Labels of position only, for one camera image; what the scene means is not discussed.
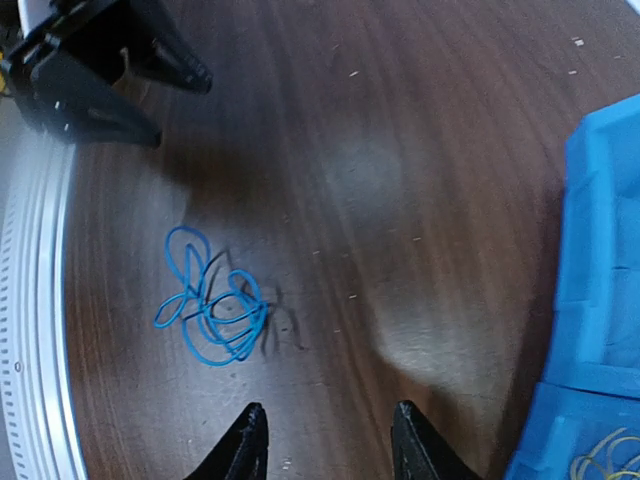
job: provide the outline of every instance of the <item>blue wire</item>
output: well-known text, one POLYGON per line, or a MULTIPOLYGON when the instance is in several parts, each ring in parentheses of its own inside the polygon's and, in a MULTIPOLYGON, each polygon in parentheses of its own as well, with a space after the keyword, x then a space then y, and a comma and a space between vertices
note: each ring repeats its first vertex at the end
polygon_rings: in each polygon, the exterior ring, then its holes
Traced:
POLYGON ((169 270, 171 270, 182 284, 183 291, 162 302, 153 320, 153 325, 156 328, 168 328, 178 319, 181 319, 182 335, 184 336, 187 347, 191 353, 205 365, 222 367, 236 360, 238 362, 246 360, 249 355, 251 355, 253 347, 264 328, 269 310, 267 302, 262 300, 262 293, 255 278, 244 270, 233 270, 227 277, 229 291, 218 295, 213 300, 207 301, 207 275, 215 259, 212 258, 211 245, 207 237, 191 227, 175 227, 167 234, 167 238, 164 241, 164 256, 167 260, 169 270), (184 232, 195 237, 194 243, 187 243, 184 249, 184 273, 180 270, 180 267, 178 267, 171 255, 171 239, 178 232, 184 232), (200 251, 196 247, 196 244, 200 244, 198 245, 201 247, 200 251), (204 257, 200 253, 202 250, 204 250, 204 257), (194 263, 198 268, 198 280, 195 285, 191 282, 191 269, 194 263), (251 289, 251 293, 243 291, 242 288, 238 286, 238 280, 246 282, 251 289), (242 307, 244 313, 234 318, 216 317, 213 313, 215 306, 227 298, 235 299, 242 307), (179 302, 179 305, 173 315, 171 315, 169 320, 161 322, 160 317, 164 310, 175 302, 179 302), (195 313, 183 316, 184 310, 191 302, 197 304, 195 313), (226 360, 210 360, 198 351, 189 335, 187 325, 187 323, 192 320, 197 323, 200 334, 207 342, 224 347, 228 355, 226 360), (233 325, 242 321, 247 323, 247 326, 239 333, 234 334, 230 338, 226 338, 221 333, 219 327, 233 325))

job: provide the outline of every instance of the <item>black plastic part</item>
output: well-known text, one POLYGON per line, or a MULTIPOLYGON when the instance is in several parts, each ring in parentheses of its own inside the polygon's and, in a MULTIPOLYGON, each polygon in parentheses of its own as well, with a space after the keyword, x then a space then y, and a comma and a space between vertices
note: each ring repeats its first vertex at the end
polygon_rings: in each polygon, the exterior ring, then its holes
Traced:
POLYGON ((0 69, 25 119, 67 142, 158 146, 160 129, 112 89, 132 73, 195 93, 211 74, 159 0, 74 0, 5 52, 0 69))
POLYGON ((391 443, 396 480, 481 480, 413 402, 396 405, 391 443))
POLYGON ((122 142, 155 147, 162 132, 100 77, 64 51, 54 51, 31 72, 46 129, 70 142, 122 142))
POLYGON ((265 480, 268 453, 267 415, 262 405, 250 403, 185 480, 265 480))

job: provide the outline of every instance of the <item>blue container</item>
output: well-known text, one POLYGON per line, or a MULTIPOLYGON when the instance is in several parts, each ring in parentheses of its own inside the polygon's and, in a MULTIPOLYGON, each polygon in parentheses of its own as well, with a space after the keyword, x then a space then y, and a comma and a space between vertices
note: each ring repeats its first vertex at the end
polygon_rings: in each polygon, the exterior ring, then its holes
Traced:
MULTIPOLYGON (((607 395, 579 392, 540 383, 518 450, 506 480, 567 480, 573 460, 586 455, 613 431, 620 436, 640 434, 640 402, 607 395)), ((611 456, 614 471, 640 454, 640 442, 621 443, 611 456)), ((595 457, 607 463, 606 448, 595 457)), ((602 480, 590 467, 584 480, 602 480)))
POLYGON ((567 143, 547 383, 640 398, 640 95, 567 143))

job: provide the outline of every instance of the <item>wood grain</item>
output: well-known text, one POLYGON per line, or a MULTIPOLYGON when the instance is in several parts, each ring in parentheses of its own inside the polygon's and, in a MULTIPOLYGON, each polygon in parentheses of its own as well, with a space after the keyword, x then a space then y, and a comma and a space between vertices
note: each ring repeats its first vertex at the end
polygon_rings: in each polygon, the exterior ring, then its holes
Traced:
POLYGON ((162 147, 79 153, 66 299, 91 478, 182 478, 259 401, 271 479, 388 479, 401 399, 500 478, 550 335, 563 144, 640 90, 640 17, 578 0, 167 6, 213 92, 126 80, 162 147), (182 223, 279 301, 244 364, 207 368, 153 328, 182 223))

